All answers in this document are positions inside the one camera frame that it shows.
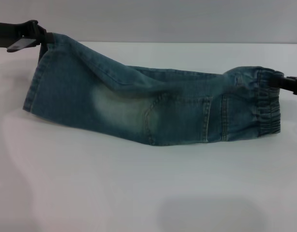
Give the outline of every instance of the white background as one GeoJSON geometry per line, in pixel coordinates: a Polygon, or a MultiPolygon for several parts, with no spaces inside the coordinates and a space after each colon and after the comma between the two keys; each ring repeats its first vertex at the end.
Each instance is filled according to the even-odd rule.
{"type": "MultiPolygon", "coordinates": [[[[297,45],[84,43],[124,64],[297,76],[297,45]]],[[[297,96],[282,132],[151,147],[21,110],[39,48],[0,48],[0,232],[297,232],[297,96]]]]}
{"type": "Polygon", "coordinates": [[[30,19],[78,41],[297,43],[297,0],[0,0],[0,22],[30,19]]]}

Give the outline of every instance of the white table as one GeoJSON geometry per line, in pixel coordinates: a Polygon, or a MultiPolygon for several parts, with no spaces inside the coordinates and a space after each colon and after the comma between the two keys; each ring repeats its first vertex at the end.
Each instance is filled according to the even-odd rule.
{"type": "MultiPolygon", "coordinates": [[[[297,45],[84,43],[129,65],[297,76],[297,45]]],[[[39,48],[0,48],[0,232],[297,232],[297,96],[282,132],[151,147],[21,110],[39,48]]]]}

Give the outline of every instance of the gray wall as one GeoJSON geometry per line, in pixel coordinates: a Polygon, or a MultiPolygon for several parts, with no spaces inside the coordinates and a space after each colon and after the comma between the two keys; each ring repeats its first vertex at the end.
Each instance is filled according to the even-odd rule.
{"type": "Polygon", "coordinates": [[[297,43],[297,0],[0,0],[0,22],[30,19],[80,41],[297,43]]]}

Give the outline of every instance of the washed denim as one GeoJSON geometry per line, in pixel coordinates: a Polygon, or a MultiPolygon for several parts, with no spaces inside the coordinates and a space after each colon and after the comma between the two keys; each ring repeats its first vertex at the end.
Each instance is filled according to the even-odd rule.
{"type": "Polygon", "coordinates": [[[283,73],[224,74],[126,66],[54,34],[42,49],[24,110],[62,125],[148,145],[252,139],[280,132],[283,73]]]}

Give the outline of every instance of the black clip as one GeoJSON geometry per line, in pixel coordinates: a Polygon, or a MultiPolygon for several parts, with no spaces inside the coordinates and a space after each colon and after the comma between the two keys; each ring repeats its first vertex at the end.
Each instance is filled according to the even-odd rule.
{"type": "Polygon", "coordinates": [[[47,32],[38,25],[37,20],[22,24],[0,23],[0,47],[6,47],[7,52],[16,52],[23,48],[35,47],[47,41],[47,32]]]}
{"type": "Polygon", "coordinates": [[[297,95],[297,77],[289,76],[287,78],[271,78],[269,85],[273,88],[282,88],[292,91],[297,95]]]}

